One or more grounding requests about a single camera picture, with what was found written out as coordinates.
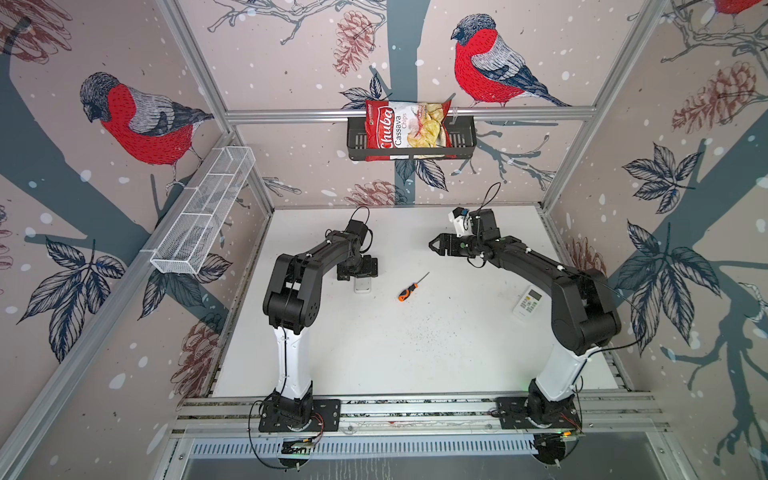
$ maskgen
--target metal vent grille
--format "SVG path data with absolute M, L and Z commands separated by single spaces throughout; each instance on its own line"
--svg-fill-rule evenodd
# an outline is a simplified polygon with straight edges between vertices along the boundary
M 495 435 L 411 435 L 393 437 L 326 437 L 312 452 L 313 458 L 346 460 L 351 458 L 459 456 L 459 455 L 534 455 L 531 434 Z M 277 458 L 281 438 L 253 439 L 260 457 Z M 252 458 L 248 439 L 198 439 L 191 458 Z

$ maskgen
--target black wire basket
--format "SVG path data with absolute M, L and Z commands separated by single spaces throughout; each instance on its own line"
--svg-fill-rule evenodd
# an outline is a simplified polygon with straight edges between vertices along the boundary
M 428 155 L 431 160 L 466 160 L 472 158 L 478 143 L 475 118 L 471 115 L 445 117 L 443 121 L 451 147 L 436 148 L 368 148 L 366 119 L 350 117 L 346 122 L 346 146 L 349 159 L 365 161 L 366 157 L 400 157 L 392 160 L 418 160 Z

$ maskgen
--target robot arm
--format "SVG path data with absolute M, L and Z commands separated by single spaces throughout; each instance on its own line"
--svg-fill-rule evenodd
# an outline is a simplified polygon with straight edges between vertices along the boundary
M 573 384 L 587 358 L 621 331 L 605 275 L 561 265 L 536 253 L 515 237 L 502 237 L 492 210 L 455 209 L 456 235 L 442 233 L 429 244 L 438 255 L 482 258 L 517 273 L 552 299 L 555 344 L 544 370 L 531 381 L 528 410 L 537 425 L 551 423 L 572 404 Z
M 363 255 L 368 227 L 350 220 L 344 231 L 331 230 L 326 239 L 299 255 L 280 255 L 264 296 L 263 311 L 277 338 L 280 375 L 265 400 L 266 413 L 289 428 L 300 429 L 312 414 L 308 330 L 320 308 L 323 275 L 336 266 L 338 280 L 378 276 L 376 258 Z

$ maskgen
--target white table surface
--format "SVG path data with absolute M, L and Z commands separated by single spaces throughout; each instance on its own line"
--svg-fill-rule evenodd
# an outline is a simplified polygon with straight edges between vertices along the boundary
M 530 285 L 492 265 L 469 266 L 428 247 L 452 232 L 450 207 L 371 209 L 368 252 L 379 259 L 372 292 L 355 294 L 353 282 L 323 278 L 320 311 L 310 333 L 315 395 L 525 391 L 556 341 L 551 302 L 542 298 L 523 323 L 511 314 Z M 494 207 L 503 235 L 513 235 L 557 258 L 534 207 Z M 278 375 L 277 343 L 262 313 L 275 259 L 314 247 L 326 229 L 343 230 L 352 210 L 278 210 L 270 224 L 214 396 L 266 396 Z M 366 212 L 357 214 L 361 220 Z M 429 276 L 404 303 L 398 293 Z M 584 368 L 584 388 L 615 389 L 602 354 Z

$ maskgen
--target wall shelf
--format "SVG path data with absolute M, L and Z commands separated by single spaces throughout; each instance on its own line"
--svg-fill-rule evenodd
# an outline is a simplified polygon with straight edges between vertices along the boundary
M 253 168 L 249 147 L 225 147 L 155 251 L 162 273 L 196 274 Z

